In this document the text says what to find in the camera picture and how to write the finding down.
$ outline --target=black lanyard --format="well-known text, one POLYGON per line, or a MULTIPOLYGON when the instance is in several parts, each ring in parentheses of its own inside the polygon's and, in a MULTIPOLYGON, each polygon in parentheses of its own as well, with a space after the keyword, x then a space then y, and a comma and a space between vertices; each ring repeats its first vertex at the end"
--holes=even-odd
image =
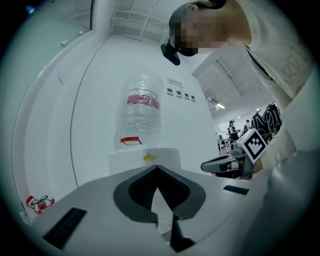
POLYGON ((248 46, 246 46, 246 45, 244 45, 244 46, 245 46, 245 48, 246 48, 246 50, 247 50, 247 52, 248 52, 251 60, 254 62, 254 64, 256 64, 256 65, 258 66, 258 68, 259 68, 263 73, 265 73, 271 80, 273 80, 272 77, 271 77, 271 76, 267 73, 267 71, 264 69, 264 67, 261 66, 260 63, 252 56, 252 54, 251 54, 251 52, 250 52, 250 48, 249 48, 248 46))

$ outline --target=table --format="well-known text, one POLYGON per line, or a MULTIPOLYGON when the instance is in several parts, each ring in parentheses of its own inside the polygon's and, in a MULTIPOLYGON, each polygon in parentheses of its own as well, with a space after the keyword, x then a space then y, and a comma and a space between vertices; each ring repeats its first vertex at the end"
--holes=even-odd
POLYGON ((223 139, 218 140, 218 145, 220 147, 220 150, 222 148, 222 143, 221 142, 224 142, 224 145, 227 146, 227 143, 230 143, 230 138, 223 138, 223 139))

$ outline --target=yellow logo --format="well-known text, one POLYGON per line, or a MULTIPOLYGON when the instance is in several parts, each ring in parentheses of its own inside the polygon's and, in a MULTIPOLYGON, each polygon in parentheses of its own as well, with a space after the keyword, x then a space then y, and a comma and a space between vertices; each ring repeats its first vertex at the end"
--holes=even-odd
POLYGON ((143 158, 144 161, 150 162, 150 161, 156 161, 157 157, 155 155, 151 155, 150 153, 146 154, 146 156, 143 158))

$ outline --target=ceiling light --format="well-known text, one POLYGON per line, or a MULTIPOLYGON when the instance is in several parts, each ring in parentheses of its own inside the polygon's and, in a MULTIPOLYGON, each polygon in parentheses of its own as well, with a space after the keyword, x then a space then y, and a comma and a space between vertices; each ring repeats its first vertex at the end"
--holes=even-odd
POLYGON ((222 108, 222 109, 225 108, 225 106, 222 106, 221 104, 217 104, 217 106, 218 106, 219 108, 222 108))
POLYGON ((27 11, 28 14, 32 14, 35 11, 35 8, 32 7, 31 5, 26 5, 25 10, 27 11))

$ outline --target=plastic water bottle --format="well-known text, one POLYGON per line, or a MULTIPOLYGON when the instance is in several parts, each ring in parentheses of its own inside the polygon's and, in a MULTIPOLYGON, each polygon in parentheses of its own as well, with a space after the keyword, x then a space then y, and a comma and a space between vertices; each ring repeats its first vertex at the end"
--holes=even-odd
POLYGON ((161 136, 163 80, 150 72, 132 76, 124 87, 118 129, 125 145, 156 145, 161 136))

